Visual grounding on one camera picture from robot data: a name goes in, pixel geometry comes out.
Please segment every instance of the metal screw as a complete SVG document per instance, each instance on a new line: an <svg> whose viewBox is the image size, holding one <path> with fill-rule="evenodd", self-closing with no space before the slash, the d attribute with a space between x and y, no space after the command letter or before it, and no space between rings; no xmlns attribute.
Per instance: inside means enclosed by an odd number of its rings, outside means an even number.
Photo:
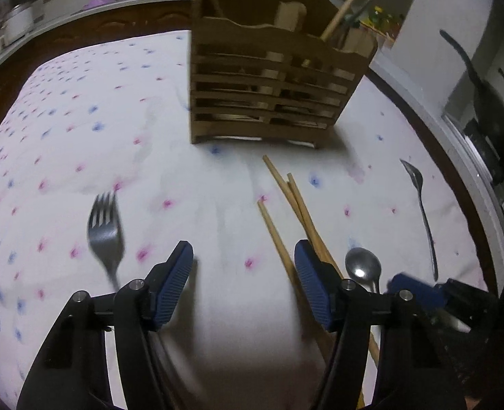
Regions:
<svg viewBox="0 0 504 410"><path fill-rule="evenodd" d="M73 295L72 295L72 300L74 302L81 302L81 301L84 301L85 298L87 297L87 292L86 291L76 291Z"/></svg>
<svg viewBox="0 0 504 410"><path fill-rule="evenodd" d="M142 288L144 286L144 281L142 279L135 279L133 281L130 281L128 283L128 287L131 289L131 290L139 290L140 288Z"/></svg>
<svg viewBox="0 0 504 410"><path fill-rule="evenodd" d="M356 288L356 284L351 279L343 279L341 281L341 288L343 290L351 291Z"/></svg>
<svg viewBox="0 0 504 410"><path fill-rule="evenodd" d="M413 294L411 294L409 290L401 290L398 295L405 301L411 301L411 299L413 299Z"/></svg>

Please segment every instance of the metal fork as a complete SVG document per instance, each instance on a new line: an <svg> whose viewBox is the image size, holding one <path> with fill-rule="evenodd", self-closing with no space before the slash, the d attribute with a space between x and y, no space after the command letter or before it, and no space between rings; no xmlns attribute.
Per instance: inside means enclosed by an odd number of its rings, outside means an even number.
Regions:
<svg viewBox="0 0 504 410"><path fill-rule="evenodd" d="M96 196L89 216L87 240L91 251L104 265L112 286L119 291L121 286L116 273L123 259L125 244L115 193L112 196L109 192Z"/></svg>

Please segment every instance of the tablecloth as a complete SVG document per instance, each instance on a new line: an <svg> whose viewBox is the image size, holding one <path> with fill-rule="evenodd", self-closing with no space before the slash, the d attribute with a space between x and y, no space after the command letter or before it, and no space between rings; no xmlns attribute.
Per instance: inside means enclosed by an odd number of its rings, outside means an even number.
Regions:
<svg viewBox="0 0 504 410"><path fill-rule="evenodd" d="M191 145L188 31L70 52L40 66L0 125L0 397L15 408L35 355L76 290L112 292L87 246L95 196L116 190L126 252L122 284L143 278L180 240L197 257L172 321L164 364L190 408L305 409L324 363L303 335L295 297L256 201L293 252L305 237L262 162L292 172L335 260L353 246L433 283L417 192L448 277L485 289L455 195L403 114L362 79L323 150L218 140ZM108 344L114 389L117 366ZM364 390L376 370L368 359ZM115 404L124 406L120 391Z"/></svg>

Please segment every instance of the spoon bowl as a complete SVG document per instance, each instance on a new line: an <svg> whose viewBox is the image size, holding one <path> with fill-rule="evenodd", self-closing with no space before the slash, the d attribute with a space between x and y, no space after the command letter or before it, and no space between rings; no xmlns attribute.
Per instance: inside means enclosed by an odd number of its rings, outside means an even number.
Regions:
<svg viewBox="0 0 504 410"><path fill-rule="evenodd" d="M373 290L379 294L381 263L374 253L365 248L352 248L345 256L345 267L353 281L373 286Z"/></svg>

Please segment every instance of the spoon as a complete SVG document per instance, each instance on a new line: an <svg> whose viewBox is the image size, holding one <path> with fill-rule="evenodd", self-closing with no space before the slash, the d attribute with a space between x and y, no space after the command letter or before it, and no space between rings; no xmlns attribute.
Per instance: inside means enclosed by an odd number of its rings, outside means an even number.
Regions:
<svg viewBox="0 0 504 410"><path fill-rule="evenodd" d="M406 168L409 176L411 177L411 183L415 186L417 190L417 195L419 196L419 208L421 209L421 216L423 218L423 223L426 228L426 235L429 239L429 249L430 249L430 261L432 263L432 275L434 276L434 282L438 281L438 263L436 261L436 251L434 250L434 240L432 239L432 233L430 232L429 221L426 218L425 207L422 204L421 190L423 178L421 171L415 168L411 163L406 162L405 160L400 159L401 163Z"/></svg>
<svg viewBox="0 0 504 410"><path fill-rule="evenodd" d="M352 248L345 256L345 267L353 281L373 286L373 291L379 294L381 263L374 253L358 246Z"/></svg>

